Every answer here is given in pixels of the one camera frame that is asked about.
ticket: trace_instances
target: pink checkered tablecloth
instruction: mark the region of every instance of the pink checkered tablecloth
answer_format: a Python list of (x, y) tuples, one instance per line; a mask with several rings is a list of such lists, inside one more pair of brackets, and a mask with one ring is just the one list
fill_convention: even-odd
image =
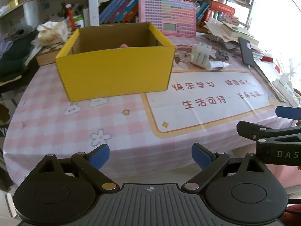
[[(205, 38), (170, 37), (175, 45)], [(248, 70), (239, 57), (230, 57), (229, 69)], [(267, 84), (254, 72), (262, 85)], [(254, 113), (245, 121), (270, 127), (287, 127), (274, 108)], [(4, 159), (12, 180), (20, 185), (36, 164), (49, 153), (58, 158), (90, 152), (101, 143), (110, 147), (110, 159), (101, 171), (110, 178), (172, 170), (193, 162), (191, 147), (202, 143), (213, 152), (228, 151), (252, 141), (238, 136), (237, 120), (175, 137), (154, 135), (140, 94), (70, 103), (55, 64), (39, 68), (10, 123), (4, 142)]]

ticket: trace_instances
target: plastic bag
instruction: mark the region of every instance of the plastic bag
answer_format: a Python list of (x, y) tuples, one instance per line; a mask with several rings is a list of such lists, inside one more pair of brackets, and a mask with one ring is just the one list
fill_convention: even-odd
[(48, 46), (67, 40), (68, 28), (65, 21), (62, 22), (46, 22), (37, 27), (39, 31), (38, 39), (42, 46)]

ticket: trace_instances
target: chessboard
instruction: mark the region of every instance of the chessboard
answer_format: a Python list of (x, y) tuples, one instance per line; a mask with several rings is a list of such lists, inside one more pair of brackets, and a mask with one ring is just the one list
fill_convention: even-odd
[[(71, 37), (72, 34), (73, 31), (70, 32), (67, 40)], [(65, 45), (66, 41), (62, 41), (60, 43), (56, 43), (49, 46), (44, 46), (36, 56), (38, 65), (43, 66), (46, 64), (54, 63), (56, 55), (61, 50), (61, 48)]]

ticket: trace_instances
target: red and white object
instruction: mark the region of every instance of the red and white object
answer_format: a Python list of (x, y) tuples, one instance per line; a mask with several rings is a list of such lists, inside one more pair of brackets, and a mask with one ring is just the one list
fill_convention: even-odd
[(164, 35), (195, 37), (195, 4), (182, 0), (139, 0), (139, 22), (153, 23)]

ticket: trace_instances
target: gray ribbed plate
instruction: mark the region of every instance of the gray ribbed plate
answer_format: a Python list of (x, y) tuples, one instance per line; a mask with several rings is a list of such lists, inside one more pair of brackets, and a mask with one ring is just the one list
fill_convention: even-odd
[[(198, 195), (175, 184), (125, 184), (102, 195), (90, 213), (65, 226), (234, 226), (207, 209)], [(20, 223), (19, 226), (31, 226)], [(283, 226), (279, 221), (267, 226)]]

